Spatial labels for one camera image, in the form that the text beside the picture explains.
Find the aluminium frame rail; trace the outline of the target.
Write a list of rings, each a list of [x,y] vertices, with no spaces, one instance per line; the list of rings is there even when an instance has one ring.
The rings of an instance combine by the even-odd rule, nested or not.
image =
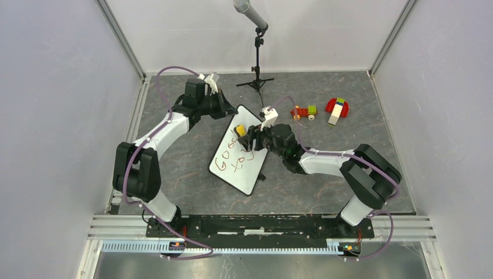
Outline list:
[[[435,242],[435,232],[426,216],[376,216],[372,224],[365,227],[374,235],[366,237],[364,242],[385,244],[392,242]],[[102,241],[104,252],[159,253],[177,255],[204,255],[211,252],[221,254],[253,255],[342,255],[342,247],[349,245],[348,239],[323,237],[316,240],[306,233],[296,233],[293,240],[286,234],[264,234],[260,230],[249,230],[233,234],[219,234],[218,244],[201,246],[189,244],[185,248],[175,248],[175,244],[184,244],[182,238],[147,237],[148,225],[136,215],[96,215],[89,230],[88,239]]]

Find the black microphone tripod stand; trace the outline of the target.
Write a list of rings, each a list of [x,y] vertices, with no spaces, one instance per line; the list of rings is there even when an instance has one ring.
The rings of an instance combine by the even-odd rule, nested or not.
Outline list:
[[[265,28],[257,27],[255,29],[256,37],[255,37],[254,46],[256,49],[256,65],[251,67],[251,71],[255,73],[255,79],[247,83],[241,83],[235,85],[236,87],[250,86],[251,88],[253,88],[258,93],[262,106],[264,106],[264,100],[263,100],[263,95],[261,93],[261,89],[266,82],[274,80],[274,78],[262,79],[260,77],[259,49],[264,44],[263,36],[265,35],[267,29],[268,26],[266,26]]]

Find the red toy block car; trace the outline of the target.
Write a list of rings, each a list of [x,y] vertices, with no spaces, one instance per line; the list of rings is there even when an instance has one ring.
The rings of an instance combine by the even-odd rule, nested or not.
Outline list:
[[[294,120],[307,118],[309,121],[313,121],[316,118],[318,111],[315,105],[308,106],[307,108],[300,108],[299,106],[296,106],[295,109],[290,111],[290,114]]]

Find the right corner aluminium post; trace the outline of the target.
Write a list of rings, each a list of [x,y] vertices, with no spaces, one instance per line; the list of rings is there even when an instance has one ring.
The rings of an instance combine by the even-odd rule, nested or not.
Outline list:
[[[403,6],[399,16],[397,17],[391,31],[387,35],[381,49],[379,50],[371,68],[368,70],[368,74],[371,79],[374,78],[379,68],[383,64],[384,59],[388,55],[390,49],[394,45],[396,39],[398,38],[402,28],[404,27],[407,19],[412,14],[413,9],[415,8],[418,0],[407,0],[405,5]]]

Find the yellow bone-shaped eraser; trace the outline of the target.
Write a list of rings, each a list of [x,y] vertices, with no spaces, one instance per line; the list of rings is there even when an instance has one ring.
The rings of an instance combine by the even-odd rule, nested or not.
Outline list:
[[[245,127],[243,125],[236,126],[234,131],[239,138],[244,137],[247,134],[247,130],[245,129]]]

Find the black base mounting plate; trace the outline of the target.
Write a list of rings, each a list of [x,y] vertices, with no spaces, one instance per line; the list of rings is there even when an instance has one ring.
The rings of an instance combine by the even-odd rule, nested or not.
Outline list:
[[[323,214],[191,214],[171,227],[186,237],[184,247],[207,251],[324,248],[328,239],[350,242],[375,236],[369,219],[352,227],[335,215]]]

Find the white whiteboard with red writing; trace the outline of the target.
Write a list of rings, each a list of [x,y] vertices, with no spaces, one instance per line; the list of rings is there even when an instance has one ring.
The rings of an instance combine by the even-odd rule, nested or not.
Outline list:
[[[247,152],[238,143],[234,132],[236,126],[242,125],[248,128],[257,126],[262,121],[243,105],[238,105],[237,111],[238,113],[231,118],[221,137],[208,170],[239,192],[250,196],[258,182],[267,157],[267,150]]]

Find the red white toy block figure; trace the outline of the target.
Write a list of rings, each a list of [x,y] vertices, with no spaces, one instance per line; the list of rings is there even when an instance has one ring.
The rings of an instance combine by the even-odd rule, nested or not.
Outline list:
[[[349,104],[343,98],[332,98],[327,102],[325,112],[330,114],[327,124],[329,126],[335,126],[341,117],[347,117],[349,113]]]

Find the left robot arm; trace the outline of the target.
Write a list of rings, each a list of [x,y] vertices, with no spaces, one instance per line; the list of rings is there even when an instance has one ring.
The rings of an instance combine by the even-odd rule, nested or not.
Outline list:
[[[181,211],[160,189],[159,160],[203,116],[222,119],[237,113],[223,91],[211,82],[198,78],[187,80],[184,93],[155,128],[132,143],[121,142],[117,146],[113,189],[121,192],[128,203],[141,204],[161,219],[160,229],[167,236],[179,235],[183,229]]]

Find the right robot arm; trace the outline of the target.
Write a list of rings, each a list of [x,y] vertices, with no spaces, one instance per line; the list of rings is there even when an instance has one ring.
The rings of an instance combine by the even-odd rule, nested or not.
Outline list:
[[[234,132],[246,151],[265,149],[281,158],[294,174],[343,177],[354,193],[335,222],[337,233],[343,237],[353,236],[363,219],[399,192],[402,174],[368,144],[348,151],[319,151],[304,147],[287,124],[266,128],[239,125]]]

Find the grey microphone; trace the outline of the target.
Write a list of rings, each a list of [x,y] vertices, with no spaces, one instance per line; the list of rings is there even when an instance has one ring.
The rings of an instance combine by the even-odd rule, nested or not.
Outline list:
[[[238,13],[247,17],[257,28],[261,30],[268,28],[267,22],[255,10],[250,0],[233,0],[233,7]]]

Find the corner aluminium post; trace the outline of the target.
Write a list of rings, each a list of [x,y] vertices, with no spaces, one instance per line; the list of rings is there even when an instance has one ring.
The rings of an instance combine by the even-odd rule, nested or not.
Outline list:
[[[146,72],[143,70],[140,62],[137,59],[136,54],[132,50],[132,47],[126,38],[123,29],[121,28],[115,14],[113,13],[108,1],[106,0],[96,0],[95,3],[98,5],[100,11],[102,12],[105,20],[107,21],[111,31],[113,32],[115,38],[117,39],[119,45],[127,56],[130,64],[132,65],[137,76],[144,80],[147,76]]]
[[[390,49],[394,45],[396,39],[398,38],[402,28],[404,27],[407,19],[412,14],[413,9],[415,8],[418,0],[407,0],[405,5],[403,6],[399,16],[397,17],[391,31],[387,35],[381,49],[379,50],[371,68],[368,70],[368,74],[371,79],[374,78],[379,68],[383,64],[384,59],[388,55]]]

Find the left corner aluminium post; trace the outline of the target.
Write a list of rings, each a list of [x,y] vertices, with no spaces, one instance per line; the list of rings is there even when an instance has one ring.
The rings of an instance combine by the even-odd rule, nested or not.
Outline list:
[[[100,11],[102,12],[105,20],[107,21],[111,31],[113,32],[115,38],[117,39],[119,45],[127,56],[130,64],[132,65],[137,76],[144,80],[147,76],[146,72],[143,70],[140,62],[137,59],[136,54],[132,50],[132,47],[126,38],[123,29],[121,28],[115,14],[113,13],[108,1],[106,0],[96,0],[95,3],[98,5]]]

